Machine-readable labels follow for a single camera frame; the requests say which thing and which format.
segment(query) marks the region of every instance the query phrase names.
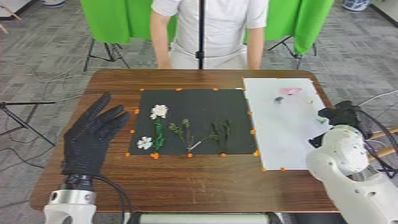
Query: white paper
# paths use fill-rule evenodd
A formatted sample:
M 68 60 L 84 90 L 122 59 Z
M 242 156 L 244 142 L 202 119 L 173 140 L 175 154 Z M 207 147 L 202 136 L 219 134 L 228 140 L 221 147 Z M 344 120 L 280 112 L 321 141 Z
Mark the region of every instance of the white paper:
M 308 140 L 331 128 L 329 122 L 321 122 L 326 119 L 319 117 L 319 111 L 326 105 L 313 81 L 306 78 L 250 78 L 244 82 L 264 168 L 308 170 L 306 156 L 315 150 Z M 285 88 L 303 90 L 289 95 Z

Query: metal stand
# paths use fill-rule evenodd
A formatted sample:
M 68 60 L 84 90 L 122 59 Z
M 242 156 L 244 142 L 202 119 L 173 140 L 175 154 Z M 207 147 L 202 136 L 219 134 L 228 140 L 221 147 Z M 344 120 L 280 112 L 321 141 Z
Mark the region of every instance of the metal stand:
M 88 71 L 91 58 L 98 58 L 98 59 L 102 59 L 102 60 L 106 60 L 109 62 L 116 62 L 122 59 L 123 64 L 127 65 L 127 67 L 130 69 L 127 60 L 125 60 L 125 58 L 122 56 L 122 52 L 120 52 L 120 49 L 123 49 L 122 45 L 120 44 L 104 43 L 106 51 L 107 51 L 107 54 L 109 54 L 109 58 L 104 58 L 104 57 L 93 55 L 95 44 L 97 44 L 97 40 L 91 39 L 91 48 L 90 48 L 90 54 L 88 54 L 88 58 L 86 58 L 84 72 Z
M 0 136 L 11 134 L 13 132 L 17 132 L 20 129 L 27 128 L 36 135 L 45 139 L 45 141 L 52 144 L 52 146 L 56 146 L 54 142 L 49 140 L 47 136 L 40 133 L 40 131 L 33 128 L 33 126 L 29 125 L 29 122 L 33 120 L 33 116 L 38 110 L 40 105 L 43 104 L 56 104 L 56 102 L 20 102 L 20 103 L 8 103 L 3 102 L 0 103 L 0 110 L 4 111 L 4 113 L 8 114 L 8 116 L 11 117 L 11 119 L 17 121 L 17 123 L 20 124 L 20 127 L 13 128 L 11 130 L 8 130 L 4 133 L 0 133 Z M 35 109 L 29 113 L 29 117 L 27 120 L 24 121 L 22 118 L 17 116 L 17 114 L 11 112 L 8 106 L 13 105 L 35 105 Z
M 200 1 L 200 51 L 196 52 L 196 58 L 200 59 L 200 69 L 205 66 L 205 8 L 207 0 Z
M 296 54 L 296 52 L 292 51 L 290 46 L 289 46 L 289 44 L 287 44 L 287 41 L 290 40 L 292 37 L 294 37 L 294 36 L 289 36 L 289 37 L 282 40 L 282 42 L 273 46 L 273 48 L 269 49 L 269 51 L 273 51 L 273 50 L 278 48 L 278 46 L 283 44 L 283 46 L 285 46 L 287 49 L 289 49 L 289 52 L 290 52 L 292 57 L 297 59 L 297 70 L 299 70 L 299 69 L 301 69 L 301 66 L 303 66 L 303 56 L 305 56 L 305 55 Z M 317 51 L 317 43 L 313 44 L 313 50 L 315 50 L 315 56 L 317 56 L 317 54 L 319 54 L 319 51 Z

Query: flower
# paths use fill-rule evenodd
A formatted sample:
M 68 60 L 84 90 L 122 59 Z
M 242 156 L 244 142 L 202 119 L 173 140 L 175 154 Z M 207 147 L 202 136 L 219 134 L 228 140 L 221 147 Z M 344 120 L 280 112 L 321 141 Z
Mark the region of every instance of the flower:
M 157 105 L 154 108 L 154 114 L 152 114 L 152 119 L 155 120 L 157 117 L 166 118 L 166 114 L 168 114 L 168 106 L 166 105 Z
M 154 138 L 152 137 L 143 137 L 143 140 L 139 140 L 138 142 L 138 146 L 139 146 L 139 149 L 145 148 L 145 150 L 148 150 L 154 146 Z

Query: light stand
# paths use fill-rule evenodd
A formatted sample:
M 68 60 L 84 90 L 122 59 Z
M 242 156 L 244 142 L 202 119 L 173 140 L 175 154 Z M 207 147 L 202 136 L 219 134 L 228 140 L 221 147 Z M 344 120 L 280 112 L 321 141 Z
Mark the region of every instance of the light stand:
M 200 59 L 200 69 L 205 66 L 205 8 L 207 0 L 200 0 L 200 51 L 196 52 L 196 58 Z
M 20 124 L 20 127 L 13 128 L 11 130 L 8 130 L 4 133 L 0 133 L 0 136 L 11 134 L 15 131 L 19 131 L 22 128 L 27 128 L 35 133 L 36 135 L 45 139 L 45 141 L 52 144 L 52 146 L 56 146 L 54 142 L 49 140 L 47 136 L 40 133 L 40 131 L 35 129 L 35 127 L 29 125 L 29 122 L 33 120 L 33 116 L 35 116 L 35 113 L 36 113 L 36 110 L 38 110 L 38 107 L 40 105 L 43 104 L 56 104 L 54 101 L 49 101 L 49 102 L 20 102 L 20 103 L 8 103 L 8 102 L 0 102 L 0 110 L 4 111 L 4 113 L 8 114 L 8 116 L 11 117 L 11 119 L 17 121 L 17 123 Z M 27 117 L 27 120 L 24 120 L 17 114 L 11 112 L 8 106 L 13 106 L 13 105 L 35 105 L 35 109 L 29 113 L 29 117 Z

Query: black board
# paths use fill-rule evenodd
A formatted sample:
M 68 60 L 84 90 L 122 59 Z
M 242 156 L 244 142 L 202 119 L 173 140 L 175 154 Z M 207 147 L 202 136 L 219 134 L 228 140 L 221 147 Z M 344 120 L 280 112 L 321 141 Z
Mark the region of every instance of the black board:
M 170 108 L 164 122 L 166 144 L 161 150 L 164 155 L 187 154 L 187 147 L 180 137 L 170 130 L 170 124 L 182 126 L 182 120 L 191 120 L 194 142 L 212 133 L 212 122 L 230 121 L 228 154 L 251 154 L 257 151 L 257 140 L 251 134 L 253 123 L 248 100 L 242 90 L 146 90 L 143 92 L 139 115 L 136 117 L 136 134 L 132 136 L 130 152 L 148 155 L 154 148 L 139 149 L 138 141 L 143 137 L 155 139 L 155 120 L 150 118 L 155 105 Z M 219 154 L 221 148 L 216 141 L 207 140 L 193 150 L 194 154 Z

